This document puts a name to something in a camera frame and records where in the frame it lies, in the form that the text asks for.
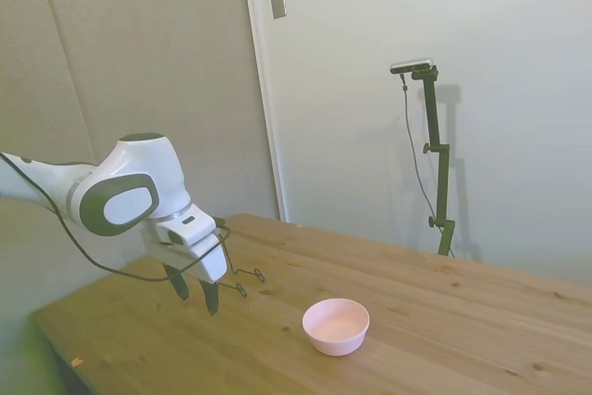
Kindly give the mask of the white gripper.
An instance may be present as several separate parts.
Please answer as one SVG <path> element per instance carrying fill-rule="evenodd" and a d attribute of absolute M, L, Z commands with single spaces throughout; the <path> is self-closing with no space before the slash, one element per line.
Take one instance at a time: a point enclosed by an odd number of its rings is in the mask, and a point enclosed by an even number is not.
<path fill-rule="evenodd" d="M 145 223 L 142 227 L 146 253 L 164 262 L 166 277 L 182 301 L 189 298 L 190 292 L 179 269 L 196 262 L 188 271 L 200 279 L 210 315 L 215 315 L 219 308 L 217 282 L 228 271 L 226 256 L 215 230 L 214 224 L 191 228 L 191 224 L 173 222 Z"/>

